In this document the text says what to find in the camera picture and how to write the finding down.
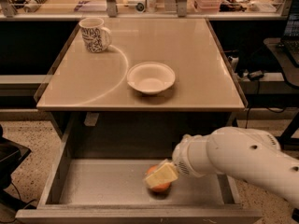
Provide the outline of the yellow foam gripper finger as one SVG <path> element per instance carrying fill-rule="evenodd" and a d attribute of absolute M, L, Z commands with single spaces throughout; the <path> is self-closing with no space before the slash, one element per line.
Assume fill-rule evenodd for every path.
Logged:
<path fill-rule="evenodd" d="M 159 184 L 172 183 L 178 179 L 178 170 L 173 162 L 164 160 L 156 166 L 156 170 L 149 175 L 146 174 L 143 179 L 149 189 Z"/>

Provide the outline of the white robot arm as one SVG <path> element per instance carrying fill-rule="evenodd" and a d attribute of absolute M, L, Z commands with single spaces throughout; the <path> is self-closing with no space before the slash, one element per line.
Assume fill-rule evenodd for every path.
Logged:
<path fill-rule="evenodd" d="M 283 153 L 266 131 L 223 127 L 209 135 L 185 135 L 172 153 L 144 177 L 154 189 L 181 176 L 228 175 L 268 190 L 299 208 L 299 160 Z"/>

